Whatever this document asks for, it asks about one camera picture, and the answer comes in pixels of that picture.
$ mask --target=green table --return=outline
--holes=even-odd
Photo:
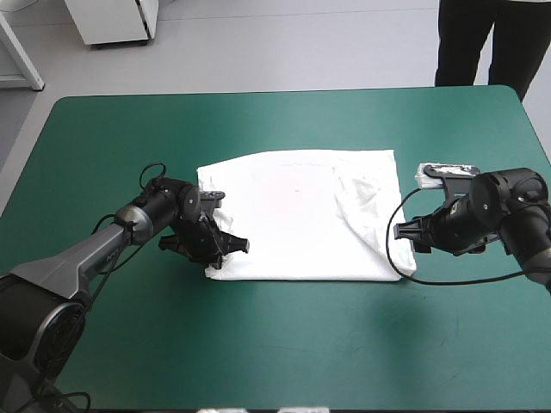
[[[0,270],[86,237],[138,193],[151,161],[195,181],[200,165],[298,148],[394,148],[403,193],[426,161],[526,166],[551,182],[504,87],[70,97],[0,219]],[[442,199],[419,194],[406,216]],[[417,259],[430,279],[517,270],[498,243],[481,256]],[[219,282],[151,243],[107,284],[58,384],[89,391],[101,408],[550,408],[550,316],[544,288],[524,278]]]

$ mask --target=wire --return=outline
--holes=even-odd
[[[162,178],[164,176],[164,174],[166,174],[166,165],[162,162],[154,162],[154,163],[150,163],[149,165],[147,165],[145,168],[143,168],[141,170],[141,174],[139,174],[139,187],[142,188],[144,191],[145,191],[145,186],[144,184],[142,183],[142,179],[144,177],[144,174],[147,170],[149,170],[150,168],[154,167],[154,166],[162,166],[163,167],[163,171],[155,176],[156,178]]]
[[[92,295],[91,299],[90,299],[90,302],[84,307],[84,310],[80,313],[80,315],[78,316],[76,322],[72,325],[71,329],[69,330],[69,333],[67,334],[67,337],[71,338],[73,337],[73,335],[77,332],[77,329],[79,328],[79,326],[81,325],[83,319],[84,319],[84,316],[86,315],[86,313],[88,313],[88,311],[90,311],[90,309],[92,308],[92,305],[94,304],[94,302],[96,301],[97,299],[97,296],[99,295],[99,293],[101,292],[101,290],[103,289],[103,287],[105,286],[105,283],[108,281],[109,279],[109,276],[113,273],[113,270],[115,268],[115,265],[117,263],[117,261],[119,261],[119,258],[121,257],[121,254],[122,254],[122,251],[123,251],[123,248],[120,247],[119,250],[116,252],[116,255],[115,257],[111,260],[111,263],[109,265],[109,268],[107,270],[107,272],[105,273],[105,275],[103,276],[102,280],[100,281],[100,284],[99,286],[96,288],[96,290],[94,291],[94,294]],[[48,365],[46,365],[46,368],[44,369],[44,371],[42,372],[42,374],[40,375],[40,378],[38,380],[38,385],[36,386],[37,389],[40,390],[41,386],[44,384],[44,382],[46,381],[46,377],[48,375],[48,373],[52,370],[52,366],[53,366],[53,362],[61,355],[63,354],[63,352],[65,351],[66,347],[70,345],[70,343],[67,343],[64,347],[61,347],[59,348],[57,354],[55,354],[51,359],[50,359],[50,362],[48,363]]]
[[[120,267],[122,267],[124,264],[129,262],[136,254],[139,253],[139,251],[144,248],[145,244],[140,245],[130,256],[128,256],[127,259],[125,259],[123,262],[121,262],[119,265],[113,268],[113,271],[111,271],[111,274],[114,273],[116,270],[118,270]],[[98,273],[98,275],[105,275],[107,274],[107,271],[102,271],[101,273]]]
[[[84,413],[87,413],[90,410],[90,407],[92,406],[92,398],[90,397],[89,393],[87,393],[86,391],[75,391],[73,393],[52,394],[52,395],[42,396],[41,398],[31,398],[28,402],[26,402],[23,406],[17,409],[14,413],[22,413],[23,411],[31,407],[33,404],[39,403],[41,401],[49,401],[50,399],[52,399],[52,401],[55,401],[61,398],[64,398],[66,400],[68,398],[75,398],[75,397],[86,398],[86,408],[84,409]]]
[[[92,231],[92,233],[90,235],[94,235],[97,230],[100,229],[100,225],[103,224],[103,221],[105,221],[106,219],[109,219],[109,218],[114,218],[115,215],[113,213],[108,213],[107,215],[103,215],[99,221],[97,221],[97,224],[96,226],[94,227],[94,230]]]
[[[407,275],[407,274],[404,274],[403,272],[401,272],[397,267],[396,265],[394,264],[394,261],[392,260],[391,256],[390,256],[390,248],[389,248],[389,243],[388,243],[388,236],[390,234],[390,226],[393,222],[393,219],[394,217],[396,216],[396,214],[398,213],[398,211],[400,210],[401,207],[404,206],[404,204],[413,196],[415,195],[417,192],[420,192],[421,189],[420,188],[416,188],[414,190],[412,190],[408,195],[406,195],[406,197],[402,200],[402,202],[398,205],[398,207],[394,210],[394,212],[392,213],[392,215],[390,216],[390,219],[388,220],[388,225],[387,225],[387,241],[386,241],[386,247],[387,247],[387,259],[388,259],[388,262],[390,263],[391,267],[394,269],[394,271],[396,271],[396,273],[398,273],[399,275],[401,275],[403,278],[409,280],[409,281],[412,281],[412,282],[416,282],[418,284],[423,284],[424,286],[470,286],[470,285],[473,285],[473,284],[486,284],[488,282],[497,282],[497,281],[503,281],[503,280],[509,280],[511,278],[515,278],[515,277],[518,277],[520,275],[526,275],[526,273],[524,271],[517,271],[516,273],[510,273],[510,274],[506,274],[506,275],[501,275],[499,277],[492,277],[492,278],[482,278],[482,279],[478,279],[478,280],[465,280],[465,281],[428,281],[428,280],[420,280],[419,278],[413,278],[411,277],[410,275]],[[548,273],[549,271],[551,271],[551,268],[534,268],[534,269],[531,269],[530,270],[530,273]]]

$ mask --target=white floor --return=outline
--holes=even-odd
[[[25,98],[29,92],[0,90],[0,212],[63,96],[431,86],[437,4],[161,0],[154,42],[101,51],[83,44],[63,0],[40,0],[8,14],[46,88],[32,104]],[[487,79],[490,53],[488,46],[477,83]],[[550,91],[547,56],[524,101],[547,154]]]

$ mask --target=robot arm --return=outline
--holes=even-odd
[[[222,257],[248,252],[246,239],[221,231],[213,212],[222,192],[202,192],[163,173],[115,214],[114,223],[57,254],[0,276],[0,411],[77,411],[53,386],[84,330],[94,295],[89,284],[111,272],[121,252],[170,226],[159,247],[221,268]]]
[[[539,174],[526,168],[481,174],[455,165],[426,165],[423,172],[440,182],[446,200],[431,214],[397,224],[396,239],[410,239],[417,252],[436,248],[456,256],[483,252],[501,239],[528,278],[551,292],[551,270],[542,272],[551,268],[551,207]]]

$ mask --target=person's leg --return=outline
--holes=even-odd
[[[551,41],[551,3],[504,2],[493,33],[489,84],[506,84],[524,98]]]
[[[497,0],[440,0],[436,86],[473,84]]]

